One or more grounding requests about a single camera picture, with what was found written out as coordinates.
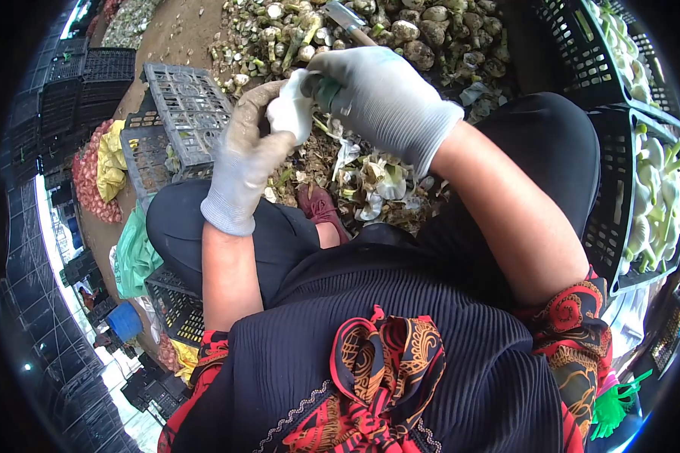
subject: glove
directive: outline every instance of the glove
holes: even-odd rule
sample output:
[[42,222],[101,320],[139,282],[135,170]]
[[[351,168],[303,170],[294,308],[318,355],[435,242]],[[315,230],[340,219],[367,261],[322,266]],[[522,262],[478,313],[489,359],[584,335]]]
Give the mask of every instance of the glove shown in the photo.
[[413,164],[425,176],[441,142],[463,119],[410,64],[387,47],[358,47],[315,55],[309,70],[343,87],[331,114],[363,139]]
[[264,107],[277,97],[284,81],[270,82],[245,93],[237,102],[229,127],[222,132],[214,156],[214,174],[201,213],[207,222],[232,236],[254,231],[254,210],[272,174],[294,148],[292,132],[260,139],[257,124]]

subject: green tassel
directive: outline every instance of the green tassel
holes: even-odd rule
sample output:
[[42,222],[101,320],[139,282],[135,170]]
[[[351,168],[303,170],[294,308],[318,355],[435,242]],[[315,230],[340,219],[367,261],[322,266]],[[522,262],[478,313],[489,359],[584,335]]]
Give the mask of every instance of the green tassel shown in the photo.
[[[599,395],[595,400],[595,412],[592,415],[592,424],[596,423],[597,428],[592,432],[589,440],[593,441],[599,437],[612,435],[612,432],[622,423],[627,411],[632,408],[634,399],[631,396],[640,390],[640,382],[652,373],[653,370],[650,369],[633,382],[613,385],[605,393]],[[619,393],[621,387],[629,388]]]

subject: red shoe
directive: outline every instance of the red shoe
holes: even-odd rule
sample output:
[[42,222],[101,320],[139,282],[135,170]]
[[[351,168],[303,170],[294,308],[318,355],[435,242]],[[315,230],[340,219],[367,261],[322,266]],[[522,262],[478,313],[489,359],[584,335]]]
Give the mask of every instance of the red shoe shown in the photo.
[[297,189],[297,204],[305,217],[316,225],[325,222],[332,223],[335,230],[338,231],[338,236],[340,236],[340,244],[350,241],[350,234],[348,234],[340,221],[340,217],[333,204],[333,199],[328,192],[317,184],[312,183],[312,193],[309,197],[308,194],[309,186],[307,184],[302,184]]

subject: concrete floor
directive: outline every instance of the concrete floor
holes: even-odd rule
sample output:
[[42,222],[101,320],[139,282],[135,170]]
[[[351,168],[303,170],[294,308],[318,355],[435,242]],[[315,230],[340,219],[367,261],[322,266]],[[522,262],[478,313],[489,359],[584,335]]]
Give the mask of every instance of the concrete floor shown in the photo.
[[[136,78],[119,104],[113,116],[114,119],[124,120],[130,112],[138,111],[148,87],[139,80],[145,62],[212,68],[212,60],[207,47],[212,42],[214,34],[219,31],[222,5],[223,2],[165,0],[158,6],[153,21],[144,32],[141,47],[136,51]],[[204,8],[204,13],[199,16],[201,7]],[[182,31],[176,33],[176,28],[172,25],[179,20],[182,21]],[[103,38],[106,27],[105,21],[100,18],[96,32],[91,38],[91,47],[100,47],[100,40]],[[118,193],[116,200],[123,214],[121,223],[101,222],[95,215],[80,209],[78,217],[83,239],[93,251],[108,292],[114,300],[120,301],[109,264],[109,251],[118,242],[128,216],[136,206],[136,193],[130,181]],[[145,326],[144,332],[138,336],[137,340],[146,351],[153,355],[158,351],[158,346],[154,344],[148,331],[148,318],[136,303],[134,306]]]

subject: gray work glove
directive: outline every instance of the gray work glove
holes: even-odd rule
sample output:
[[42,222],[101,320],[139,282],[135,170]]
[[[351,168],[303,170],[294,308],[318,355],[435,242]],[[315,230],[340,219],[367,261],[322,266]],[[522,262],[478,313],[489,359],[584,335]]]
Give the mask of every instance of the gray work glove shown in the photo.
[[425,176],[438,147],[463,119],[458,104],[442,101],[410,64],[387,47],[317,54],[309,70],[343,86],[331,104],[334,117],[373,146],[413,164]]
[[257,127],[264,107],[279,95],[283,84],[284,81],[266,83],[242,96],[215,150],[212,186],[201,202],[201,213],[207,222],[232,236],[252,234],[252,215],[267,178],[294,149],[292,132],[277,132],[260,139]]

